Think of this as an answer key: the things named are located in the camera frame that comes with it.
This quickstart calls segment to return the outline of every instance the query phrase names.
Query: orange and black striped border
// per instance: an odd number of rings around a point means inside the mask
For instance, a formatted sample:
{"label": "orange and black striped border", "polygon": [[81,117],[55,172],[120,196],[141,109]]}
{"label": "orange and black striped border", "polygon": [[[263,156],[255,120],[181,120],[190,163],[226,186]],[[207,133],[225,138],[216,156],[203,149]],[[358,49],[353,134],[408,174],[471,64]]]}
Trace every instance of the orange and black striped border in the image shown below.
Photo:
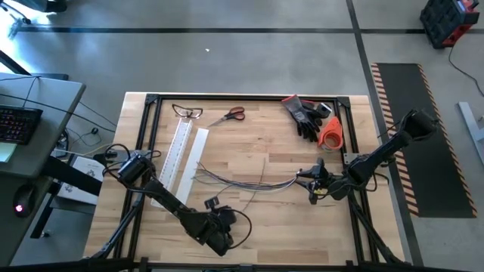
{"label": "orange and black striped border", "polygon": [[477,217],[476,205],[474,204],[474,201],[472,200],[472,196],[470,195],[470,190],[465,181],[464,173],[462,172],[462,168],[459,164],[457,155],[455,155],[455,151],[454,151],[454,148],[452,147],[451,141],[448,139],[447,130],[445,129],[444,122],[442,121],[442,117],[440,116],[439,109],[437,108],[435,99],[433,98],[433,94],[432,94],[432,91],[430,90],[429,82],[427,81],[427,78],[424,74],[424,69],[422,69],[422,66],[420,64],[418,64],[417,66],[418,66],[418,69],[420,70],[420,75],[422,76],[423,84],[425,85],[425,88],[429,93],[430,101],[432,102],[432,106],[433,106],[433,109],[435,110],[437,119],[439,120],[440,129],[442,130],[442,133],[444,135],[445,142],[447,143],[447,146],[448,146],[448,150],[451,152],[452,159],[454,160],[455,168],[457,169],[457,172],[459,173],[459,176],[461,178],[462,187],[466,191],[466,196],[467,196],[467,199],[469,200],[469,205],[472,209],[472,215],[473,217],[476,218]]}
{"label": "orange and black striped border", "polygon": [[[388,102],[388,98],[386,97],[385,85],[383,84],[383,80],[381,79],[378,64],[371,64],[371,73],[373,74],[375,87],[377,88],[378,100],[381,105],[381,110],[383,111],[383,118],[385,120],[387,133],[390,137],[392,137],[394,134],[396,134],[395,122],[393,121],[390,104]],[[405,163],[405,157],[403,155],[403,152],[396,152],[395,158],[400,181],[402,182],[403,186],[403,192],[405,194],[405,201],[407,203],[408,211],[410,212],[410,215],[418,216],[417,199],[415,198],[414,189],[411,186],[410,176],[408,176],[407,165]]]}

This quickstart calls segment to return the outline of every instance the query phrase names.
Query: scissors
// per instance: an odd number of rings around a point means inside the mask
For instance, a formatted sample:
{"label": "scissors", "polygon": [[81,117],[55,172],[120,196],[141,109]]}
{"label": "scissors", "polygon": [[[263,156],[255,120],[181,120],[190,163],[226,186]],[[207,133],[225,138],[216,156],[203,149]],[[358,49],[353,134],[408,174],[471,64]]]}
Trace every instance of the scissors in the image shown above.
{"label": "scissors", "polygon": [[217,125],[220,122],[223,122],[229,119],[236,119],[236,120],[242,121],[245,119],[244,111],[245,111],[244,107],[233,107],[221,119],[218,119],[217,121],[215,121],[213,124],[209,126]]}

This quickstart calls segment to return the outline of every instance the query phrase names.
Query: white paper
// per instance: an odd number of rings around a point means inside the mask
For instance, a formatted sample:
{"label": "white paper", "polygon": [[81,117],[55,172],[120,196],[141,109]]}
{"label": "white paper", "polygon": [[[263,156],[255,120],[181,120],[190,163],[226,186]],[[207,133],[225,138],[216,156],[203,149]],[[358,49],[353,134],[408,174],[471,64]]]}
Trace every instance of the white paper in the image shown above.
{"label": "white paper", "polygon": [[[82,173],[90,175],[91,177],[97,179],[99,182],[103,181],[104,166],[93,159],[87,159],[78,156],[76,157],[76,161],[74,162],[73,167],[81,171]],[[97,196],[91,193],[86,193],[85,191],[80,190],[77,187],[66,184],[65,182],[62,184],[62,188],[59,190],[58,196],[67,199],[77,200],[80,202],[90,203],[93,205],[98,204]]]}

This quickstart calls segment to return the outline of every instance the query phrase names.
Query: black floor mat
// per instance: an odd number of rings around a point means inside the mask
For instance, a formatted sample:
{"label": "black floor mat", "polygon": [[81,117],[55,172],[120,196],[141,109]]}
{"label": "black floor mat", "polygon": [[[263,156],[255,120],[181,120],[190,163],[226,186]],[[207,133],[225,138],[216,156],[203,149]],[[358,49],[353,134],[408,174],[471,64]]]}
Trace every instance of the black floor mat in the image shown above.
{"label": "black floor mat", "polygon": [[415,142],[396,154],[392,176],[405,195],[411,215],[424,218],[475,218],[458,158],[448,139],[439,109],[420,65],[414,63],[371,64],[377,95],[389,136],[392,128],[411,109],[424,109],[439,120],[439,130],[429,140]]}

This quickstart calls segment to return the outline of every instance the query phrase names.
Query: concrete floor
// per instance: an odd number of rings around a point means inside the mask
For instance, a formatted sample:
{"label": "concrete floor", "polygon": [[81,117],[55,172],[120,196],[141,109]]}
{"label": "concrete floor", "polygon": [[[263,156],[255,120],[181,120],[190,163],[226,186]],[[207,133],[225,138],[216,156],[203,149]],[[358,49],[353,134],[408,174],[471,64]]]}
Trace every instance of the concrete floor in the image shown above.
{"label": "concrete floor", "polygon": [[[362,29],[420,29],[422,0],[352,0]],[[127,91],[368,94],[355,36],[336,33],[112,33],[116,28],[350,29],[342,0],[72,0],[64,14],[34,23],[102,28],[100,33],[20,32],[2,50],[32,73],[67,73],[87,85],[82,101],[117,121]],[[474,29],[484,29],[481,20]],[[484,167],[455,104],[484,115],[484,97],[420,34],[364,34],[368,61],[419,63],[430,82],[478,212]],[[468,34],[452,59],[484,85],[484,34]],[[79,106],[93,121],[104,120]],[[68,127],[85,133],[88,123]],[[101,131],[103,142],[113,135]],[[74,150],[90,150],[78,144]],[[91,217],[55,211],[47,239],[23,241],[12,264],[82,257]],[[483,270],[484,220],[412,218],[428,267]]]}

